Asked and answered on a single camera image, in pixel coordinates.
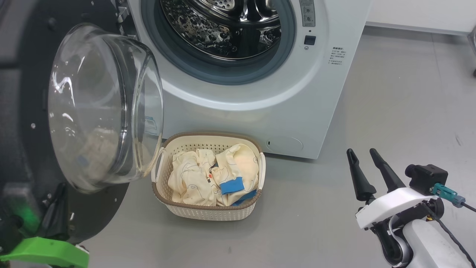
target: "teal connector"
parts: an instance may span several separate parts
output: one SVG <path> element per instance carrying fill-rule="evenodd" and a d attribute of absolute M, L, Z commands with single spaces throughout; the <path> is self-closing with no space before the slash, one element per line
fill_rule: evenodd
<path fill-rule="evenodd" d="M 434 187 L 430 188 L 432 194 L 446 199 L 451 202 L 455 207 L 462 207 L 461 203 L 465 202 L 466 199 L 462 196 L 459 196 L 457 192 L 451 190 L 450 188 L 444 186 L 443 184 L 437 183 Z"/>

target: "basket handle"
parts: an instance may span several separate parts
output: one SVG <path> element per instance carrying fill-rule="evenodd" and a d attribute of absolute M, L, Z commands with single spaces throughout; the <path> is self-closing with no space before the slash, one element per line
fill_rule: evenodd
<path fill-rule="evenodd" d="M 162 155 L 166 152 L 165 148 L 164 147 L 161 147 L 159 149 L 159 156 L 157 158 L 157 161 L 155 162 L 154 164 L 154 167 L 152 168 L 152 172 L 150 173 L 150 178 L 152 179 L 152 182 L 153 183 L 156 183 L 156 178 L 157 178 L 157 175 L 158 175 L 158 172 L 162 169 L 162 162 L 164 161 L 164 158 L 162 157 Z M 159 170 L 156 171 L 156 165 L 157 163 L 159 163 Z"/>
<path fill-rule="evenodd" d="M 265 184 L 266 177 L 266 159 L 264 153 L 259 153 L 259 184 L 258 190 L 263 190 L 263 185 Z"/>

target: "plastic basket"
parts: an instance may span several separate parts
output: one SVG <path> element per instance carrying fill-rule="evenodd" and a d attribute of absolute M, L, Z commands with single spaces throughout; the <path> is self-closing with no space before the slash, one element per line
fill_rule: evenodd
<path fill-rule="evenodd" d="M 173 170 L 172 157 L 180 151 L 210 149 L 219 154 L 235 144 L 245 144 L 251 148 L 258 160 L 258 189 L 256 195 L 239 206 L 196 206 L 172 201 L 173 190 L 168 185 Z M 231 221 L 248 217 L 255 208 L 263 190 L 266 174 L 266 160 L 261 148 L 253 141 L 234 134 L 181 133 L 170 137 L 160 149 L 159 168 L 152 171 L 152 189 L 157 199 L 175 215 L 185 218 Z"/>

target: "laundry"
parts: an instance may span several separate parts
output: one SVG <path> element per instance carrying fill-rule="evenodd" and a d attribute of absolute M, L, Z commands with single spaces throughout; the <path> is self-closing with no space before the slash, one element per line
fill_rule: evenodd
<path fill-rule="evenodd" d="M 172 201 L 200 206 L 239 206 L 256 194 L 258 161 L 248 146 L 236 144 L 214 155 L 211 150 L 173 156 L 169 187 Z"/>

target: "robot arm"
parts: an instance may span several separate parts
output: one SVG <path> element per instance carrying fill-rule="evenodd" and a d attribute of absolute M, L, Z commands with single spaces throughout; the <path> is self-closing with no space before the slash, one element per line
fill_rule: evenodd
<path fill-rule="evenodd" d="M 455 206 L 465 205 L 462 197 L 444 187 L 448 172 L 434 165 L 410 165 L 405 174 L 412 180 L 410 187 L 406 187 L 375 149 L 370 149 L 370 154 L 382 173 L 388 192 L 379 198 L 373 196 L 377 191 L 367 181 L 353 150 L 348 149 L 356 198 L 366 203 L 359 208 L 356 219 L 361 229 L 371 230 L 377 236 L 387 263 L 392 267 L 408 268 L 475 267 L 454 237 L 451 238 L 471 265 L 430 222 L 422 220 L 434 219 L 442 225 L 439 218 L 444 213 L 444 205 L 440 196 L 444 194 Z"/>

